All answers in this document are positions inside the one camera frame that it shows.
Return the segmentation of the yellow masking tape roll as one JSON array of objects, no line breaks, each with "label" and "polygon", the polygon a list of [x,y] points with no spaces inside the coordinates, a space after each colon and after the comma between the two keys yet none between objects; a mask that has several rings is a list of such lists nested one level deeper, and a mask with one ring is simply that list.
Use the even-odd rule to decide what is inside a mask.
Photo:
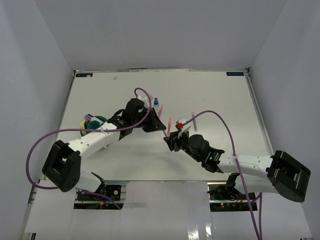
[{"label": "yellow masking tape roll", "polygon": [[87,129],[88,128],[88,123],[89,122],[87,120],[81,121],[80,122],[80,129],[83,129],[83,130]]}]

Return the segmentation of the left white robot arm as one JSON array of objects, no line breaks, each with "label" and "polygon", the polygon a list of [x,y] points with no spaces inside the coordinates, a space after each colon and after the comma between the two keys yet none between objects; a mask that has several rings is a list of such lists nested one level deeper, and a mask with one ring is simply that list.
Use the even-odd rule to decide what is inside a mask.
[{"label": "left white robot arm", "polygon": [[56,141],[48,154],[42,173],[62,192],[88,191],[99,200],[105,196],[102,177],[81,169],[82,160],[130,135],[135,128],[146,133],[166,130],[156,110],[138,98],[132,98],[100,127],[70,142]]}]

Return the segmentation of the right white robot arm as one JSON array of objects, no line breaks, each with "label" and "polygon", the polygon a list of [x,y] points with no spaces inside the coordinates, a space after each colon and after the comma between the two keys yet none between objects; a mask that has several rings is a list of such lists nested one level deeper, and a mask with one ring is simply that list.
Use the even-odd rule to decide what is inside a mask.
[{"label": "right white robot arm", "polygon": [[210,173],[228,174],[226,195],[236,200],[245,193],[275,193],[297,203],[305,201],[311,171],[285,151],[272,155],[234,157],[211,147],[200,134],[175,131],[163,138],[170,151],[183,151]]}]

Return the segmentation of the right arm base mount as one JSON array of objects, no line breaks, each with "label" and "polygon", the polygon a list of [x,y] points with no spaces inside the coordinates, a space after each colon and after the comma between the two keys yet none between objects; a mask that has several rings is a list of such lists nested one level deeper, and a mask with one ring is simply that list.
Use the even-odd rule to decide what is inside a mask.
[{"label": "right arm base mount", "polygon": [[229,192],[225,184],[209,182],[207,185],[209,207],[211,212],[249,212],[247,198],[239,191]]}]

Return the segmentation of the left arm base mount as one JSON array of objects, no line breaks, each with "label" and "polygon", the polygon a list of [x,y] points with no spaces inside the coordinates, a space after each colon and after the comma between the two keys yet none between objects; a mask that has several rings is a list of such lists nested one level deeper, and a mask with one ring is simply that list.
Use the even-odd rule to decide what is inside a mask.
[{"label": "left arm base mount", "polygon": [[125,193],[121,185],[105,185],[97,192],[102,196],[76,192],[73,208],[75,210],[121,210],[125,201]]}]

